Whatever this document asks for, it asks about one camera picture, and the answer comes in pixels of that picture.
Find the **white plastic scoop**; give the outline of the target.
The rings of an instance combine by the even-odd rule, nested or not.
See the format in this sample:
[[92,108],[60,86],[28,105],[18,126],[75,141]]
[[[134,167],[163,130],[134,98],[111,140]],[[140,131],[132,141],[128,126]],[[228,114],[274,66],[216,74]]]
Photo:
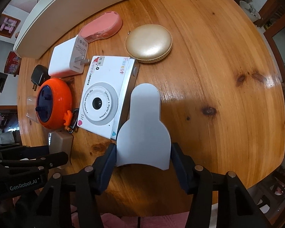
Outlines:
[[171,138],[160,118],[158,89],[149,83],[136,86],[131,93],[129,119],[117,136],[116,166],[143,164],[169,169]]

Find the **beige small box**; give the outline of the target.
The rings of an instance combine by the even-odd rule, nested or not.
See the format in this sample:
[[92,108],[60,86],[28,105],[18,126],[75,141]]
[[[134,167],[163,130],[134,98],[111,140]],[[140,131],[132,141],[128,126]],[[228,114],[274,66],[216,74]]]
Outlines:
[[71,165],[70,155],[73,141],[74,136],[66,131],[51,131],[48,133],[49,152],[65,152],[68,155],[68,162],[62,166],[59,166],[58,169],[62,170]]

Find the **clear plastic small box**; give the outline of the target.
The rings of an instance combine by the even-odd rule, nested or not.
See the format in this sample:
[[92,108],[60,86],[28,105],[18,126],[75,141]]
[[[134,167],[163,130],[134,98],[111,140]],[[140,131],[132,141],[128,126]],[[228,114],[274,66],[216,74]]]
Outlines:
[[39,123],[35,108],[36,108],[36,97],[29,96],[26,101],[26,116],[32,121]]

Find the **orange round tape measure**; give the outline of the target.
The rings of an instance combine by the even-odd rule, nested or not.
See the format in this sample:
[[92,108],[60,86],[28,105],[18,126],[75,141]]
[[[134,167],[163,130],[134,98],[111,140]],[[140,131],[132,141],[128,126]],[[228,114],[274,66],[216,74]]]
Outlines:
[[69,130],[73,115],[73,96],[65,81],[50,78],[40,87],[35,112],[38,121],[49,130]]

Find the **white children's digital camera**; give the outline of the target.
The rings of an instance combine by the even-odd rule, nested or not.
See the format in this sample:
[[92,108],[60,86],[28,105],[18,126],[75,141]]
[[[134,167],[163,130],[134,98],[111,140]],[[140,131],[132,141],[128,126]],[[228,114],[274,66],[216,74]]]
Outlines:
[[115,141],[127,119],[138,70],[139,63],[131,57],[93,56],[82,92],[77,126]]

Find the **white power adapter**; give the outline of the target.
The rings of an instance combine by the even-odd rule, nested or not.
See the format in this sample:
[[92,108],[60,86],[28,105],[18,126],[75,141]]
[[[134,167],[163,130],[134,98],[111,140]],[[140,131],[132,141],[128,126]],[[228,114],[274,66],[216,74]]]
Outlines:
[[88,42],[81,36],[57,45],[52,53],[48,74],[54,78],[65,78],[82,74],[84,66],[90,63],[86,58]]

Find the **gold round compact case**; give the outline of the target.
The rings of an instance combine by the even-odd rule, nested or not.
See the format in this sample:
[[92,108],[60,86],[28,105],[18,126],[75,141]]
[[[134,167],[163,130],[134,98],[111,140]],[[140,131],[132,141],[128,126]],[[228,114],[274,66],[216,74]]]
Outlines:
[[172,35],[163,26],[145,24],[135,28],[125,40],[127,53],[140,63],[156,63],[172,49]]

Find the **pink correction tape dispenser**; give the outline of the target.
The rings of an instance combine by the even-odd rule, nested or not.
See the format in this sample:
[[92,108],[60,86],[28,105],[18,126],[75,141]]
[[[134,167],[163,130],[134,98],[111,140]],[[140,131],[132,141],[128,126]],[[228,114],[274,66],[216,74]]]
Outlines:
[[115,35],[121,29],[122,24],[122,18],[117,12],[105,12],[85,25],[80,30],[79,36],[84,38],[88,43],[107,39]]

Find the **wooden round table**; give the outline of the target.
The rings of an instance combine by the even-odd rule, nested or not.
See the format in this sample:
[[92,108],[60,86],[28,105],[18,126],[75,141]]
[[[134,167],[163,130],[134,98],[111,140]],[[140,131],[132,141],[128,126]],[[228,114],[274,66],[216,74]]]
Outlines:
[[[211,172],[234,171],[249,188],[280,166],[285,153],[285,104],[276,66],[254,24],[233,0],[125,0],[104,11],[123,20],[114,36],[91,43],[88,57],[128,56],[127,34],[143,24],[159,24],[172,34],[170,54],[140,66],[136,84],[151,83],[161,94],[161,121],[186,155]],[[23,58],[18,77],[18,120],[22,143],[48,144],[48,131],[27,116],[31,74],[49,64],[53,48],[76,36],[102,12],[71,28],[39,59]],[[71,165],[77,173],[111,142],[79,129]],[[100,212],[117,216],[160,216],[189,211],[192,196],[176,172],[145,165],[114,169],[99,197]]]

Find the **black power adapter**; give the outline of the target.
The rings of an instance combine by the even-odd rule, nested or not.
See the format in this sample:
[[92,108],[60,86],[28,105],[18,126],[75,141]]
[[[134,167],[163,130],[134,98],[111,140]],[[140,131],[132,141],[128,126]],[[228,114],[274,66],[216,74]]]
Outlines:
[[48,74],[48,69],[41,65],[38,64],[31,75],[31,81],[33,83],[33,90],[36,91],[38,86],[41,86],[45,81],[50,79],[50,76]]

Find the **red round tin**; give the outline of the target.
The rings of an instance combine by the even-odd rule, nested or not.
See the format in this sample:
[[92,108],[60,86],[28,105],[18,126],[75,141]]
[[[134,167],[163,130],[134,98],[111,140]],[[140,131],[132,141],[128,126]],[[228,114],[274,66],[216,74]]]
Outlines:
[[4,73],[11,74],[16,77],[19,74],[20,66],[21,58],[11,51],[7,56],[6,64],[4,66]]

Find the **pink dumbbells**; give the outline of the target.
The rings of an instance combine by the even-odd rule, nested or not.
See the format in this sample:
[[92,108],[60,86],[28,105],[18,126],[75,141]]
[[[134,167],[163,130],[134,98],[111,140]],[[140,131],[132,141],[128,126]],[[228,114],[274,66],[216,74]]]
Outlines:
[[7,31],[9,34],[11,34],[14,28],[16,27],[17,23],[18,23],[17,20],[6,17],[1,25],[0,31],[4,32]]

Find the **white small bucket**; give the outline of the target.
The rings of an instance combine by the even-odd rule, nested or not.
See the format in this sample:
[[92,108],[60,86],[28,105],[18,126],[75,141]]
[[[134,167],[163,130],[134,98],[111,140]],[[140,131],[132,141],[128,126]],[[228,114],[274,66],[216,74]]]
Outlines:
[[261,19],[260,14],[251,4],[246,3],[245,1],[240,1],[239,5],[252,22],[256,22]]

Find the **white plastic storage bin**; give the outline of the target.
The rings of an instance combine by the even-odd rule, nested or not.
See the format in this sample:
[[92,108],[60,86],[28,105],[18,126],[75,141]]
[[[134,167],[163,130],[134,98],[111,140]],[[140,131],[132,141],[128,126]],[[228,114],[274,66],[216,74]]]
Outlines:
[[14,44],[20,58],[39,59],[74,26],[123,0],[40,0],[29,13]]

